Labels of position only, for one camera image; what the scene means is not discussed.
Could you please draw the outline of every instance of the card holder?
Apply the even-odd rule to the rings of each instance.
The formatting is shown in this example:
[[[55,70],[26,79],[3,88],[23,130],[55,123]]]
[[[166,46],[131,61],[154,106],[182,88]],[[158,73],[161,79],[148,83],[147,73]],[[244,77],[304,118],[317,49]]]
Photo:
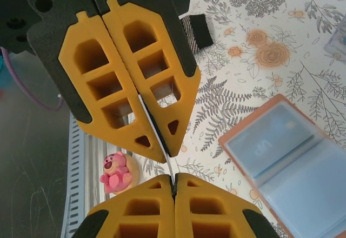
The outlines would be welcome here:
[[[346,237],[346,153],[285,97],[219,142],[290,237]]]

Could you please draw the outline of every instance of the gray floor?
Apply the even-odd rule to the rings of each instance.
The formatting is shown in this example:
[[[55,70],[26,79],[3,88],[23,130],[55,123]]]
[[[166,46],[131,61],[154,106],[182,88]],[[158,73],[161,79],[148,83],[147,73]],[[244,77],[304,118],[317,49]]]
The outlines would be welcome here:
[[[12,55],[16,71],[43,102],[57,90],[39,60]],[[69,111],[43,110],[7,81],[0,98],[0,237],[57,237],[66,195]]]

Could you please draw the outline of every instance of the pink bear figurine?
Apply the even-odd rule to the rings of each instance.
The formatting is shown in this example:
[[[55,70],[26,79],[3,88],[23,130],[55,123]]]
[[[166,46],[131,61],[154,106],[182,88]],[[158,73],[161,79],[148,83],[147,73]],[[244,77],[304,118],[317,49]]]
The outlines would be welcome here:
[[[104,174],[100,181],[104,183],[107,194],[125,189],[132,180],[132,174],[126,166],[127,160],[121,151],[107,156],[103,160]]]

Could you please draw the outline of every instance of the pink cable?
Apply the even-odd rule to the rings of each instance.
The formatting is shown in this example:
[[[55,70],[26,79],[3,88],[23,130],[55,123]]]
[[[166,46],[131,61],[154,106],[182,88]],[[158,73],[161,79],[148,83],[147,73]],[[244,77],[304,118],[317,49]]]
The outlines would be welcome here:
[[[44,103],[41,103],[40,100],[37,99],[36,96],[34,96],[29,89],[27,89],[27,87],[23,84],[23,82],[20,80],[20,78],[18,77],[17,73],[15,72],[12,63],[10,61],[10,57],[9,57],[9,53],[7,51],[7,49],[0,47],[1,48],[1,52],[2,52],[2,56],[4,57],[4,63],[5,66],[7,67],[10,75],[12,76],[13,80],[16,82],[16,84],[18,85],[18,87],[22,90],[22,92],[24,94],[26,94],[26,96],[31,99],[34,103],[36,103],[37,105],[39,105],[40,107],[44,108],[45,110],[48,111],[52,111],[52,112],[58,112],[61,107],[63,106],[64,100],[62,99],[62,97],[59,99],[59,103],[58,106],[56,108],[52,108],[52,107],[48,107],[47,105],[45,105]]]

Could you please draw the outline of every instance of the floral tablecloth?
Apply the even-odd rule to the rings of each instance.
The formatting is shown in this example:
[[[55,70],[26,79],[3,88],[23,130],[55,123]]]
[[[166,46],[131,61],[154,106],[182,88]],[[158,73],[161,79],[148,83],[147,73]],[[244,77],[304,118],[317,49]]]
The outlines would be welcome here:
[[[207,15],[215,44],[195,56],[202,80],[173,169],[257,205],[281,237],[287,235],[217,139],[281,93],[345,148],[346,64],[323,50],[344,13],[346,0],[191,0],[189,14]],[[165,164],[137,158],[144,179],[168,173]]]

